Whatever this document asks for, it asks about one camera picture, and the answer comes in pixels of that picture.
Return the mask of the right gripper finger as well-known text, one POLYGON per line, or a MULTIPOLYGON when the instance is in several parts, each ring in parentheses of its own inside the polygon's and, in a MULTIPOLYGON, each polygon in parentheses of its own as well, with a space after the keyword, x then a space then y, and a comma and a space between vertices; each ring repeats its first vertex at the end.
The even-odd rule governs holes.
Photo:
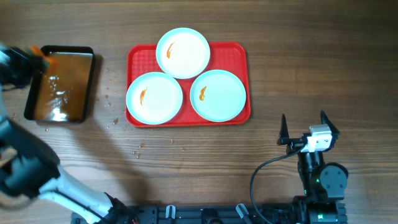
POLYGON ((328 127, 331 130, 331 133, 334 137, 338 137, 340 135, 340 131, 335 127, 335 125, 329 120, 328 116, 326 115, 326 113, 321 110, 320 112, 320 118, 321 118, 321 122, 322 124, 327 124, 328 127))
POLYGON ((281 127, 279 132, 279 140, 289 140, 289 130, 287 127, 287 120, 285 114, 281 117, 281 127))

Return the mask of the orange green sponge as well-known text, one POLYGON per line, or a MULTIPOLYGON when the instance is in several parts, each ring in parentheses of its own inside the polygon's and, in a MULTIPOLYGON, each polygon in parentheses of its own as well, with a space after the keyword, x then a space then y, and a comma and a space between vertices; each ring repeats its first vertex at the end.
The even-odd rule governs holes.
POLYGON ((30 46, 31 55, 34 59, 40 62, 40 70, 45 72, 54 72, 57 69, 57 61, 49 56, 46 56, 43 51, 37 46, 30 46))

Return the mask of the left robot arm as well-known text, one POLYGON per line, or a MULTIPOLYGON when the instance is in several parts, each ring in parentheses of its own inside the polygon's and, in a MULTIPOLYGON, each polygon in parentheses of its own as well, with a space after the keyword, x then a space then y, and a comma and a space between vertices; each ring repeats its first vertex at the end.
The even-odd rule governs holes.
MULTIPOLYGON (((21 89, 54 67, 39 50, 1 46, 1 91, 21 89)), ((72 223, 133 223, 134 215, 118 199, 98 192, 66 172, 55 151, 14 122, 1 104, 1 150, 16 155, 1 166, 1 192, 9 197, 49 200, 74 214, 72 223)))

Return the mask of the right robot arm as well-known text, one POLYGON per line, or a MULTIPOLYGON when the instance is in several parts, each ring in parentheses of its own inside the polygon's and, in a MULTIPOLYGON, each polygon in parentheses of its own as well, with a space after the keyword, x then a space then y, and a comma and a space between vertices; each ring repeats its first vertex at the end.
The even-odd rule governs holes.
POLYGON ((326 163, 325 152, 330 151, 338 140, 340 132, 320 112, 321 123, 309 127, 309 132, 299 138, 290 138, 286 117, 281 119, 277 144, 286 145, 288 156, 298 155, 297 169, 303 184, 304 195, 295 196, 290 209, 290 223, 330 223, 348 222, 345 197, 349 172, 336 162, 326 163))

